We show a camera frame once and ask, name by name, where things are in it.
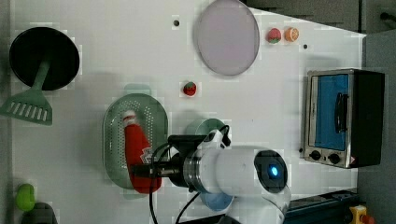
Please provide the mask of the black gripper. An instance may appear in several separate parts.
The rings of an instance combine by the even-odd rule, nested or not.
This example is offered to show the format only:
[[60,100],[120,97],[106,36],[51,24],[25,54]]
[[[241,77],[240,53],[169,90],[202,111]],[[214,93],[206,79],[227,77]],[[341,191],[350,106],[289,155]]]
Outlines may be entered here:
[[149,164],[136,164],[131,166],[134,176],[145,178],[167,177],[178,187],[186,187],[183,175],[184,158],[179,153],[175,154],[169,161],[155,163],[155,168]]

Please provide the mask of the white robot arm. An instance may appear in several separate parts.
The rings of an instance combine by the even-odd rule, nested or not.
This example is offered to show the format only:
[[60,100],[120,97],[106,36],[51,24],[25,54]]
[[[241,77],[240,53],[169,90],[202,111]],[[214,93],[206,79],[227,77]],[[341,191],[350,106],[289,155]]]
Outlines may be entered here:
[[231,196],[216,224],[283,224],[290,205],[287,166],[266,148],[179,148],[168,161],[138,157],[128,168],[141,193],[155,191],[167,177],[190,191]]

